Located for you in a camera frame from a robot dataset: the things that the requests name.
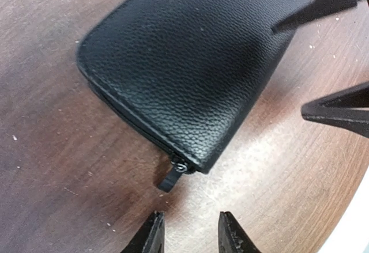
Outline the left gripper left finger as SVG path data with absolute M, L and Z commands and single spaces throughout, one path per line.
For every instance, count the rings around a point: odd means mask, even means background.
M 152 212 L 121 253 L 162 253 L 165 248 L 163 212 Z

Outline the black zippered tool case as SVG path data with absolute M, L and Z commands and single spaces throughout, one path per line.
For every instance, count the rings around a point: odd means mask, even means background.
M 80 43 L 77 66 L 125 122 L 167 152 L 169 192 L 208 173 L 270 80 L 311 0 L 125 0 Z

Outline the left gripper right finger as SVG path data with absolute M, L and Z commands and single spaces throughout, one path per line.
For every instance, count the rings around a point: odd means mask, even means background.
M 261 253 L 231 212 L 220 212 L 219 253 Z

